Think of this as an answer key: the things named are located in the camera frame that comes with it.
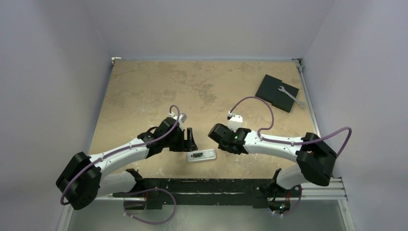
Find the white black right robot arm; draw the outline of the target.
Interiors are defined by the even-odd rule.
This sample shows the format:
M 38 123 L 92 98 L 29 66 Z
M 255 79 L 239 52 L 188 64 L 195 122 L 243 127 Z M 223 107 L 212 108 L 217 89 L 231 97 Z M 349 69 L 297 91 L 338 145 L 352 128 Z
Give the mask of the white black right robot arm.
M 337 159 L 337 153 L 310 132 L 302 137 L 279 137 L 248 128 L 231 130 L 218 123 L 208 137 L 220 150 L 231 154 L 266 154 L 294 162 L 295 165 L 279 170 L 271 181 L 271 192 L 277 196 L 302 183 L 328 186 Z

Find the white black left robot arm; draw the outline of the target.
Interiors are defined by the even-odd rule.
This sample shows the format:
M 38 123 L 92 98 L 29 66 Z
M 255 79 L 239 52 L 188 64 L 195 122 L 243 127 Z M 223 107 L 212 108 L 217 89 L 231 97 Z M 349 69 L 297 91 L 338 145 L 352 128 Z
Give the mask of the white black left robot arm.
M 157 127 L 139 134 L 135 139 L 100 154 L 75 154 L 56 181 L 62 196 L 62 205 L 80 210 L 95 198 L 107 194 L 103 179 L 112 172 L 136 161 L 161 153 L 165 148 L 171 152 L 191 152 L 198 149 L 192 129 L 184 128 L 187 116 L 171 115 Z

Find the white remote control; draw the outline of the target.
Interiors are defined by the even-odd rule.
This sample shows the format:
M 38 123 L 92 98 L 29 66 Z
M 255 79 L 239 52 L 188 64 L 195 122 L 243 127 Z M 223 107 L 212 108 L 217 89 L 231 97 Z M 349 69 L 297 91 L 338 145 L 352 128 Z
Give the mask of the white remote control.
M 188 162 L 200 162 L 216 159 L 217 154 L 215 149 L 198 150 L 187 153 Z

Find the green black AAA battery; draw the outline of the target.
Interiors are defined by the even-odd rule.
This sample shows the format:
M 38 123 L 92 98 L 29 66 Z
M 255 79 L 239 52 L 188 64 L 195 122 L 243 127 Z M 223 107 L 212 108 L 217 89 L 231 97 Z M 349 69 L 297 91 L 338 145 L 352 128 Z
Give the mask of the green black AAA battery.
M 200 157 L 203 157 L 203 156 L 204 156 L 204 153 L 193 153 L 191 155 L 192 158 L 200 158 Z

